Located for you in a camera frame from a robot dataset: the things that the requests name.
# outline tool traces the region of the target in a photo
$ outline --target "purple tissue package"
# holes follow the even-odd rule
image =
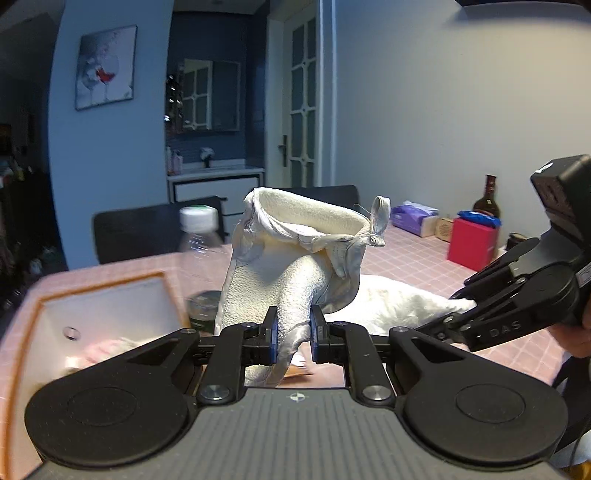
[[[390,212],[392,225],[418,236],[435,235],[438,211],[417,205],[405,202],[403,205],[393,207]]]

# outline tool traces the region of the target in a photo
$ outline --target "person's hand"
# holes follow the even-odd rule
[[[548,331],[572,356],[577,358],[591,356],[591,298],[583,311],[582,326],[556,323],[549,326]]]

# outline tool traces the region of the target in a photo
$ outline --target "door handle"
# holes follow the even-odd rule
[[[283,155],[283,166],[287,166],[287,135],[283,135],[283,143],[281,145],[277,145],[279,150],[281,151],[281,155]]]

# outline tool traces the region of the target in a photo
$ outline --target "white wall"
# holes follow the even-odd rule
[[[591,14],[562,4],[338,0],[336,183],[454,213],[498,175],[504,232],[548,222],[529,183],[591,153]]]
[[[167,201],[164,82],[173,0],[67,0],[49,93],[51,181],[70,268],[97,263],[92,216]],[[134,98],[77,112],[80,37],[137,25]]]

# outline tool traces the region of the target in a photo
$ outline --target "chair backrest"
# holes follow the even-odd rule
[[[330,203],[339,207],[355,210],[359,204],[359,192],[355,185],[338,185],[334,187],[299,187],[293,189],[280,189],[286,192],[302,195],[313,200]]]
[[[93,218],[95,250],[99,263],[178,251],[183,236],[178,211],[191,205],[209,205],[217,210],[217,233],[225,240],[220,197],[102,212]]]

